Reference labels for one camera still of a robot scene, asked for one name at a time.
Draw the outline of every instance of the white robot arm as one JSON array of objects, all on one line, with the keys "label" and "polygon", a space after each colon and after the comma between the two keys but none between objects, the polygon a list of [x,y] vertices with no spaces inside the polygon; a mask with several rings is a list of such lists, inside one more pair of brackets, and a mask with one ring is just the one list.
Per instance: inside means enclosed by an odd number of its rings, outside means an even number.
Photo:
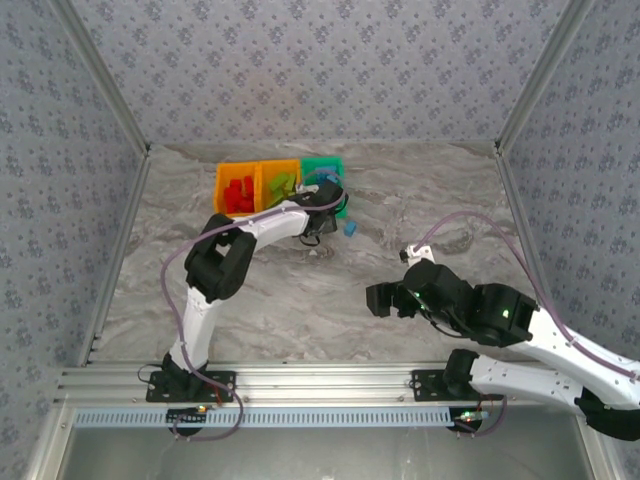
[{"label": "white robot arm", "polygon": [[446,266],[436,265],[428,247],[414,251],[411,245],[400,256],[409,264],[402,281],[367,288],[367,305],[374,315],[387,316],[390,307],[397,308],[399,316],[421,314],[461,337],[551,367],[519,366],[454,350],[443,373],[449,393],[471,388],[483,395],[529,398],[584,415],[590,426],[615,438],[640,439],[640,362],[570,329],[565,335],[547,310],[509,286],[472,287]]},{"label": "white robot arm", "polygon": [[[292,201],[281,203],[276,210],[296,206]],[[303,235],[307,229],[309,214],[303,211],[288,211],[268,217],[260,222],[238,227],[241,232],[255,239],[254,252],[282,238]],[[208,361],[209,344],[219,315],[222,299],[207,301],[205,294],[198,286],[190,286],[187,292],[187,306],[184,313],[184,335],[187,353],[193,366],[198,369]],[[187,364],[182,356],[180,339],[169,350],[173,361],[183,370]]]}]

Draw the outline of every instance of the metal frame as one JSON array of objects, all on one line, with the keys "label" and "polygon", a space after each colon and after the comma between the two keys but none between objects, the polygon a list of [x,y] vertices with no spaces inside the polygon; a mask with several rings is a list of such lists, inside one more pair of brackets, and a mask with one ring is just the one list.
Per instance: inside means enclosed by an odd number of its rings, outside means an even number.
[{"label": "metal frame", "polygon": [[498,136],[500,153],[507,153],[513,146],[594,3],[595,0],[571,0],[567,4],[502,127]]},{"label": "metal frame", "polygon": [[145,153],[147,148],[142,130],[140,130],[133,113],[131,113],[127,102],[107,68],[107,64],[100,56],[91,35],[71,1],[49,0],[49,4],[67,32],[69,40],[76,47],[96,86],[113,111],[131,146],[136,150],[136,154]]},{"label": "metal frame", "polygon": [[87,332],[80,348],[80,355],[78,356],[77,364],[86,366],[89,361],[89,356],[93,348],[93,342],[100,338],[102,329],[104,327],[104,321],[109,313],[109,307],[111,306],[111,300],[113,299],[113,293],[118,283],[118,276],[120,275],[120,268],[122,268],[122,261],[124,259],[124,252],[129,242],[129,235],[133,229],[133,223],[138,213],[138,205],[140,205],[140,199],[142,198],[142,192],[147,181],[147,175],[149,173],[149,161],[148,155],[145,152],[140,159],[138,170],[133,181],[133,188],[129,194],[127,205],[125,207],[124,216],[122,217],[122,223],[118,230],[118,236],[116,237],[116,243],[111,252],[111,260],[107,267],[107,274],[100,287],[100,293],[96,300],[96,305],[93,308],[91,320],[87,327]]},{"label": "metal frame", "polygon": [[516,224],[516,231],[518,232],[524,258],[527,261],[527,265],[531,269],[531,273],[534,278],[542,287],[544,294],[549,297],[551,295],[551,288],[549,287],[547,276],[544,273],[542,261],[538,255],[538,249],[536,248],[535,241],[533,239],[531,227],[527,221],[527,214],[524,209],[522,199],[518,193],[518,185],[516,184],[515,177],[513,176],[511,165],[504,159],[499,149],[496,151],[496,162],[498,163],[498,171],[500,173],[500,178],[502,179],[502,184],[504,185],[507,201],[509,202],[509,207],[511,207],[511,214],[513,215],[513,220]]},{"label": "metal frame", "polygon": [[[158,408],[185,407],[188,404],[149,404],[147,386],[137,378],[138,363],[94,364],[89,368],[62,371],[55,392],[54,407],[43,426],[29,473],[29,480],[55,479],[63,468],[65,451],[74,421],[83,410],[96,407],[128,411],[156,412]],[[238,372],[237,392],[247,407],[280,408],[357,408],[366,413],[381,407],[398,411],[424,410],[416,403],[409,387],[411,371],[440,369],[444,363],[217,363],[209,368]],[[468,406],[469,402],[434,402],[431,407]],[[511,398],[509,408],[536,405]],[[233,405],[219,411],[237,411]],[[576,418],[585,453],[596,480],[625,476],[613,441],[593,431]]]}]

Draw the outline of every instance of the orange bin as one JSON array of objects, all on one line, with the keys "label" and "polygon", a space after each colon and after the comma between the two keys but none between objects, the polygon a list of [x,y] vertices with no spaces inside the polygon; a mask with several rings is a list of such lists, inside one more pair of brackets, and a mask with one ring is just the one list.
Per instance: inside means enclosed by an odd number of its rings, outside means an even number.
[{"label": "orange bin", "polygon": [[246,217],[247,215],[253,215],[254,212],[227,213],[227,204],[224,201],[224,189],[229,186],[231,180],[243,180],[247,175],[253,179],[253,206],[255,212],[263,210],[259,162],[219,163],[216,173],[216,188],[213,192],[213,210],[216,213],[223,213],[228,217]]},{"label": "orange bin", "polygon": [[273,192],[269,184],[281,173],[296,176],[296,185],[300,183],[302,175],[300,173],[300,160],[297,158],[287,158],[284,160],[264,160],[258,162],[260,188],[256,187],[256,193],[260,192],[260,210],[267,208],[273,200]]}]

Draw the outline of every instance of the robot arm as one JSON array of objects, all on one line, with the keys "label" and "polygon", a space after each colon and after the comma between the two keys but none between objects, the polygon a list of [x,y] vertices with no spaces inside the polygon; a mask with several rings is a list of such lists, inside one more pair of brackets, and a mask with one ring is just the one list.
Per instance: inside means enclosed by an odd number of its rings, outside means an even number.
[{"label": "robot arm", "polygon": [[[374,315],[423,315],[481,345],[507,348],[539,360],[554,370],[499,362],[469,350],[454,350],[443,378],[452,394],[471,387],[478,393],[530,398],[587,417],[607,435],[640,439],[640,362],[624,358],[568,330],[565,339],[549,312],[517,290],[500,284],[477,285],[433,263],[430,250],[409,246],[401,259],[409,264],[402,281],[367,288]],[[636,378],[598,363],[575,343]]]},{"label": "robot arm", "polygon": [[[282,238],[314,237],[337,229],[335,211],[292,211],[287,207],[327,205],[341,195],[342,189],[338,185],[325,182],[316,190],[290,197],[271,210],[244,217],[242,225],[213,235],[193,247],[185,260],[189,289],[183,330],[187,355],[197,370],[206,368],[220,308],[244,283],[254,252]],[[202,233],[233,223],[234,220],[225,215],[216,214]],[[189,397],[201,382],[189,373],[181,347],[178,337],[165,356],[162,368],[175,377],[177,383],[186,385],[185,390],[191,392],[187,393]]]}]

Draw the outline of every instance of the red block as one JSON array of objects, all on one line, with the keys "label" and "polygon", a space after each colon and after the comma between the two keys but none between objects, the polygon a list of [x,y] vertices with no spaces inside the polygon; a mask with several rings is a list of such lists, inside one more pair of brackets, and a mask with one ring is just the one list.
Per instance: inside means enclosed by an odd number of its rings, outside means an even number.
[{"label": "red block", "polygon": [[253,178],[249,175],[244,177],[244,191],[248,197],[253,197]]},{"label": "red block", "polygon": [[239,203],[240,211],[244,213],[253,213],[253,200],[244,198]]},{"label": "red block", "polygon": [[241,191],[232,187],[227,187],[224,189],[224,203],[227,206],[227,213],[237,213],[238,205],[241,201]]},{"label": "red block", "polygon": [[242,191],[242,181],[239,178],[234,178],[233,180],[231,180],[229,186],[234,190]]}]

